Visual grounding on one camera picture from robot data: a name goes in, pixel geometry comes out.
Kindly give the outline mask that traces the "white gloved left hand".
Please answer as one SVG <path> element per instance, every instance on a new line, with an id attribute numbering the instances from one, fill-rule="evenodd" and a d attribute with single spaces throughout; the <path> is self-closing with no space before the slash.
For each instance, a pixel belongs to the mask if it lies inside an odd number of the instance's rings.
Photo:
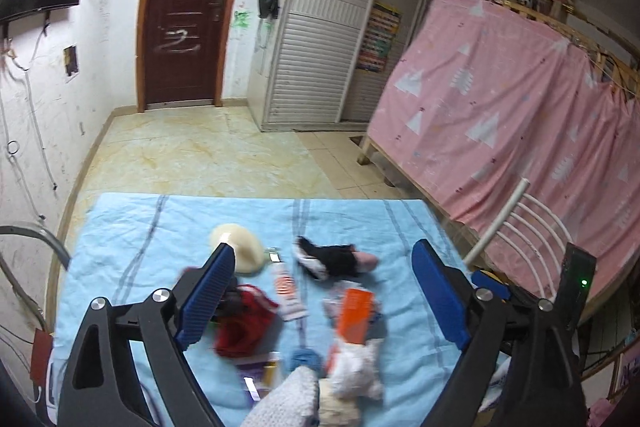
<path id="1" fill-rule="evenodd" d="M 308 366 L 299 366 L 254 406 L 241 426 L 310 427 L 319 425 L 319 378 Z"/>

